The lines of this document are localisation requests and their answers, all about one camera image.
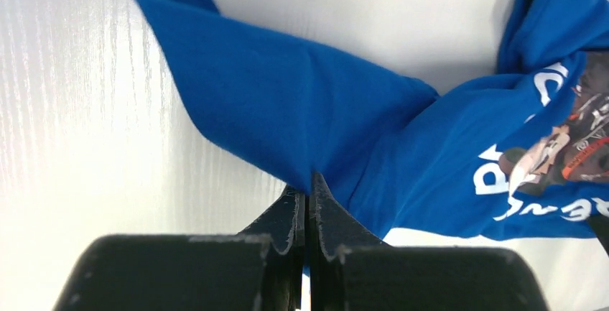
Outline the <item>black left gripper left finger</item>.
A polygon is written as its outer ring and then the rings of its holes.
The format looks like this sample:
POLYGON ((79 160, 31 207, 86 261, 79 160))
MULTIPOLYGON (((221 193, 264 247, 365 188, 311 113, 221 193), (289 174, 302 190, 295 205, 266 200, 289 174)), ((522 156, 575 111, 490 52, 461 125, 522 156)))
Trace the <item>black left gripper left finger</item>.
POLYGON ((296 310, 305 197, 291 187, 233 235, 109 235, 80 256, 56 310, 296 310))

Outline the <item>blue printed t-shirt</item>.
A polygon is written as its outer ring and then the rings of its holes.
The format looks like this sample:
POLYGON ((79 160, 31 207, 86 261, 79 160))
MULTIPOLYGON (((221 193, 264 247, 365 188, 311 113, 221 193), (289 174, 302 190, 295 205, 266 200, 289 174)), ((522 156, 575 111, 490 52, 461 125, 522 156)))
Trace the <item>blue printed t-shirt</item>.
POLYGON ((135 0, 188 115, 379 237, 591 238, 608 215, 608 0, 515 0, 494 74, 450 92, 221 14, 135 0))

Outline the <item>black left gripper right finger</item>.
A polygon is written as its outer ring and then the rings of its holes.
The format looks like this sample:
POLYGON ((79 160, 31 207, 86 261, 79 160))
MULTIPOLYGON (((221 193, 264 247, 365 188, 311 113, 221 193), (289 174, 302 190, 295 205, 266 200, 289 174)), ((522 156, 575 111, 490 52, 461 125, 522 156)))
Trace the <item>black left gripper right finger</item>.
POLYGON ((514 251, 394 247, 373 235, 312 175, 313 310, 546 310, 536 278, 514 251))

